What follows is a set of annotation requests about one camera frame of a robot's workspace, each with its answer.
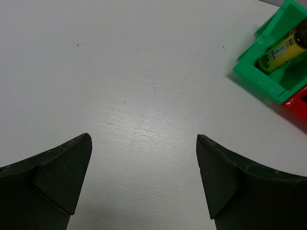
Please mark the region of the small brown cap bottle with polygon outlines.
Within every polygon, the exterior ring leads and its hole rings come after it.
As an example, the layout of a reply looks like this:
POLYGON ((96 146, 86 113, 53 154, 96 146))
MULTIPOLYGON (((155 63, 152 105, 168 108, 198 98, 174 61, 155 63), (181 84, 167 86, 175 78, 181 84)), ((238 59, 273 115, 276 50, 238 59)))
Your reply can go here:
POLYGON ((255 66, 270 74, 282 67, 307 50, 307 20, 303 19, 299 24, 288 31, 277 42, 258 58, 255 66))

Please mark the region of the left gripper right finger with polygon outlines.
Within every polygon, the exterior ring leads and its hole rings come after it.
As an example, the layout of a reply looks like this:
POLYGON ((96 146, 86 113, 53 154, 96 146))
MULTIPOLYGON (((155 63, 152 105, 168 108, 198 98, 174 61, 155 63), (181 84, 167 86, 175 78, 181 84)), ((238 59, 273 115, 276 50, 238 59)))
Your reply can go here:
POLYGON ((219 230, 304 230, 307 179, 257 163, 198 135, 209 215, 219 230))

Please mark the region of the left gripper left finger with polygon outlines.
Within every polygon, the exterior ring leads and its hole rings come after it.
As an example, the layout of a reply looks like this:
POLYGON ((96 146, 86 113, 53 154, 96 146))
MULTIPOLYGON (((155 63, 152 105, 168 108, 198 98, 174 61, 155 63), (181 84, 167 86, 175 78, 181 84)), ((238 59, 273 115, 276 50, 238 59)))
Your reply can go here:
POLYGON ((2 230, 65 230, 74 215, 92 154, 83 133, 0 169, 2 230))

